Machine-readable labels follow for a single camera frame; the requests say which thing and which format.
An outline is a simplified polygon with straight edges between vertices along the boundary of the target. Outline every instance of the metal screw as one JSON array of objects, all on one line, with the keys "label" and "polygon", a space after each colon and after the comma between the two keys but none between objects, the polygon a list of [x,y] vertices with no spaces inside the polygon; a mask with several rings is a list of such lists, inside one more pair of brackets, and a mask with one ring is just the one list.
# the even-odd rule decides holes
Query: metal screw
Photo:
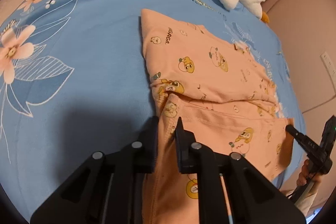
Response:
[{"label": "metal screw", "polygon": [[198,142],[195,142],[195,143],[192,143],[192,144],[191,144],[191,147],[192,147],[193,149],[198,150],[198,149],[201,149],[201,148],[202,148],[202,145],[201,145],[200,143],[198,143]]},{"label": "metal screw", "polygon": [[132,147],[135,148],[135,149],[139,149],[139,148],[142,147],[142,142],[136,141],[136,142],[132,143]]},{"label": "metal screw", "polygon": [[95,152],[95,153],[92,154],[92,158],[94,158],[95,160],[99,160],[102,157],[103,157],[103,153],[99,152],[99,151],[97,151],[97,152]]},{"label": "metal screw", "polygon": [[240,160],[242,158],[241,154],[237,153],[237,152],[232,152],[231,153],[231,158],[233,158],[234,160]]}]

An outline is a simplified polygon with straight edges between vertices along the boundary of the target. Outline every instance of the pink wall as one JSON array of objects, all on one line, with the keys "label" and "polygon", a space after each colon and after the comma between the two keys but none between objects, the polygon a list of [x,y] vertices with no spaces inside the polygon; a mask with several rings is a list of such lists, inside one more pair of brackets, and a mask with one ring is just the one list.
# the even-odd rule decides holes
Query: pink wall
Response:
[{"label": "pink wall", "polygon": [[[336,65],[336,0],[279,0],[268,12],[270,27],[282,41],[294,91],[302,112],[335,95],[320,55]],[[307,134],[320,143],[323,126],[336,115],[336,99],[304,114]],[[336,148],[332,158],[336,163]],[[293,189],[299,171],[285,183]],[[336,166],[325,177],[315,205],[325,202],[336,185]]]}]

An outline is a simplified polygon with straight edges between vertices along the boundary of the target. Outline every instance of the wall outlet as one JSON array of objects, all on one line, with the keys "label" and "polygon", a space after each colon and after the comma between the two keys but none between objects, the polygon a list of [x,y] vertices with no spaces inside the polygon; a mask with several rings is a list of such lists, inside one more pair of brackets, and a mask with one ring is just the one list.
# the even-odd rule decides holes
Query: wall outlet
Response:
[{"label": "wall outlet", "polygon": [[322,62],[324,63],[325,68],[330,76],[331,82],[334,85],[334,90],[336,92],[336,69],[334,64],[332,63],[327,52],[321,54]]}]

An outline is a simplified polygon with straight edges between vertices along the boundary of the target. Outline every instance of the white leaf outline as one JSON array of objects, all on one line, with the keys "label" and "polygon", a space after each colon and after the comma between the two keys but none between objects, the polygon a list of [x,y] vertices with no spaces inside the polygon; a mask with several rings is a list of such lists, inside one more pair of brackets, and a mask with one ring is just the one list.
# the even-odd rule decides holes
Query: white leaf outline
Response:
[{"label": "white leaf outline", "polygon": [[47,55],[35,59],[29,65],[18,68],[15,71],[15,79],[33,82],[55,77],[73,69],[58,58]]},{"label": "white leaf outline", "polygon": [[44,50],[46,46],[47,46],[46,44],[41,45],[41,46],[34,45],[33,54],[30,57],[25,58],[25,59],[17,59],[14,63],[14,68],[20,68],[20,67],[28,65],[28,63],[32,62]]},{"label": "white leaf outline", "polygon": [[7,101],[8,101],[8,103],[9,103],[9,105],[12,107],[12,109],[14,109],[17,113],[19,113],[19,114],[23,114],[23,115],[25,115],[25,116],[27,116],[27,117],[33,117],[33,114],[32,114],[32,112],[30,111],[30,109],[29,109],[29,107],[28,107],[28,105],[27,105],[27,107],[28,107],[28,110],[29,111],[27,111],[27,110],[25,110],[24,109],[24,107],[20,104],[20,102],[18,101],[18,99],[17,99],[17,97],[16,97],[16,95],[15,95],[15,93],[14,93],[14,91],[13,91],[13,88],[12,88],[12,86],[11,85],[9,85],[10,86],[10,89],[11,89],[11,91],[12,91],[12,94],[13,94],[13,96],[14,96],[14,99],[15,99],[15,101],[17,102],[17,104],[20,106],[20,108],[22,109],[22,111],[19,111],[16,107],[14,107],[13,105],[12,105],[12,103],[11,103],[11,101],[9,100],[9,98],[8,98],[8,85],[6,85],[6,95],[7,95]]},{"label": "white leaf outline", "polygon": [[[1,91],[4,87],[5,83],[3,83],[1,89],[0,89],[0,94],[1,94]],[[9,163],[11,163],[11,159],[9,157],[9,148],[8,148],[8,142],[7,142],[7,137],[6,137],[6,133],[5,133],[5,129],[3,128],[3,123],[2,123],[2,117],[3,117],[3,108],[5,106],[5,96],[7,94],[7,85],[5,87],[5,90],[4,90],[4,94],[3,94],[3,99],[2,99],[2,106],[1,106],[1,115],[0,115],[0,141],[1,141],[1,137],[2,137],[2,133],[5,137],[5,140],[6,140],[6,146],[7,146],[7,155],[8,155],[8,160],[9,160]]]},{"label": "white leaf outline", "polygon": [[[37,19],[35,19],[35,20],[31,23],[31,25],[34,25],[34,23],[35,23],[37,20],[39,20],[41,17],[44,17],[45,15],[47,15],[47,14],[53,12],[53,11],[56,11],[57,9],[63,7],[64,5],[67,5],[67,4],[70,3],[71,1],[74,1],[74,0],[69,0],[68,2],[62,4],[61,6],[59,6],[59,7],[57,7],[57,8],[55,8],[54,10],[50,10],[49,12],[46,12],[45,14],[43,14],[43,15],[41,15],[40,17],[38,17]],[[67,15],[65,15],[64,17],[62,17],[62,18],[60,18],[60,19],[58,19],[58,20],[56,20],[56,21],[59,21],[59,20],[65,18],[65,17],[67,17],[68,15],[70,15],[70,14],[72,13],[72,11],[75,9],[76,4],[77,4],[77,1],[78,1],[78,0],[76,0],[76,3],[75,3],[75,5],[73,6],[72,10],[71,10]]]},{"label": "white leaf outline", "polygon": [[[54,58],[54,59],[57,60],[58,62],[60,62],[60,63],[62,63],[63,65],[65,65],[65,63],[63,63],[61,60],[59,60],[59,59],[57,59],[57,58],[55,58],[55,57],[53,57],[53,56],[45,56],[45,57],[42,57],[42,58],[46,58],[46,57]],[[10,100],[8,99],[8,95],[7,95],[7,100],[8,100],[8,102],[9,102],[10,106],[12,107],[12,109],[14,109],[14,110],[15,110],[17,113],[19,113],[19,114],[22,114],[22,115],[25,115],[25,116],[27,116],[27,117],[31,117],[31,118],[33,118],[34,116],[33,116],[33,113],[32,113],[32,111],[31,111],[31,109],[30,109],[29,106],[39,106],[39,105],[43,105],[43,104],[45,104],[46,102],[48,102],[49,100],[51,100],[51,99],[52,99],[52,98],[59,92],[59,90],[63,87],[63,85],[65,84],[65,82],[68,80],[68,78],[70,77],[70,75],[71,75],[71,74],[73,73],[73,71],[75,70],[74,68],[69,67],[68,65],[65,65],[65,66],[67,67],[67,70],[64,70],[64,71],[62,71],[61,73],[58,73],[58,74],[52,76],[52,77],[55,77],[55,76],[58,76],[58,75],[60,75],[60,74],[63,74],[63,73],[65,73],[65,72],[70,71],[69,75],[63,80],[62,84],[58,87],[58,89],[57,89],[57,90],[56,90],[56,91],[55,91],[55,92],[54,92],[54,93],[53,93],[47,100],[45,100],[45,101],[43,101],[43,102],[41,102],[41,103],[36,103],[36,104],[35,104],[35,103],[30,103],[30,102],[28,102],[28,101],[25,101],[26,106],[27,106],[27,108],[28,108],[28,111],[25,110],[24,107],[19,103],[19,101],[17,100],[16,95],[15,95],[15,93],[14,93],[14,91],[13,91],[11,85],[10,85],[11,90],[12,90],[12,93],[13,93],[13,95],[14,95],[14,97],[15,97],[15,100],[17,101],[17,103],[19,104],[19,106],[22,108],[23,112],[17,110],[17,109],[11,104]],[[50,76],[50,77],[45,77],[45,78],[43,78],[43,77],[37,77],[35,80],[42,80],[42,79],[47,79],[47,78],[51,78],[51,76]]]},{"label": "white leaf outline", "polygon": [[41,41],[41,42],[39,42],[39,43],[37,43],[37,44],[34,44],[34,46],[37,46],[37,45],[40,45],[40,44],[42,44],[42,43],[44,43],[44,42],[46,42],[48,39],[50,39],[51,37],[53,37],[55,34],[57,34],[67,23],[68,23],[68,21],[70,20],[70,18],[71,17],[67,17],[67,18],[62,18],[61,20],[57,20],[57,21],[54,21],[54,22],[51,22],[51,23],[49,23],[49,24],[53,24],[53,23],[55,23],[55,22],[57,22],[55,25],[52,25],[52,26],[50,26],[49,28],[47,28],[47,29],[44,29],[43,31],[40,31],[40,32],[37,32],[37,33],[33,33],[30,37],[33,37],[34,35],[36,35],[36,34],[39,34],[39,33],[41,33],[41,32],[44,32],[44,31],[46,31],[46,30],[48,30],[48,29],[50,29],[50,28],[52,28],[52,27],[55,27],[55,26],[57,26],[58,24],[62,24],[63,22],[64,22],[64,24],[63,24],[63,26],[61,26],[55,33],[53,33],[51,36],[49,36],[48,38],[46,38],[46,39],[44,39],[43,41]]}]

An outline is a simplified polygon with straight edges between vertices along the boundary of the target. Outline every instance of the pink flower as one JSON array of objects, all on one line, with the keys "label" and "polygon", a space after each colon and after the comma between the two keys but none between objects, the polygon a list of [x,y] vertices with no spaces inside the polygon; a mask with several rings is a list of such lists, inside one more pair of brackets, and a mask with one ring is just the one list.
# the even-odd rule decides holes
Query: pink flower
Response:
[{"label": "pink flower", "polygon": [[26,2],[22,3],[22,4],[19,6],[18,10],[24,8],[23,11],[25,12],[25,11],[27,11],[27,10],[29,9],[29,7],[30,7],[30,5],[31,5],[32,3],[39,3],[40,1],[41,1],[41,0],[26,0]]},{"label": "pink flower", "polygon": [[30,42],[22,45],[27,38],[35,31],[34,25],[26,27],[18,38],[12,28],[6,31],[1,37],[3,47],[0,47],[0,76],[3,73],[3,78],[6,84],[11,84],[14,81],[15,71],[13,59],[24,59],[31,56],[34,52],[34,45]]}]

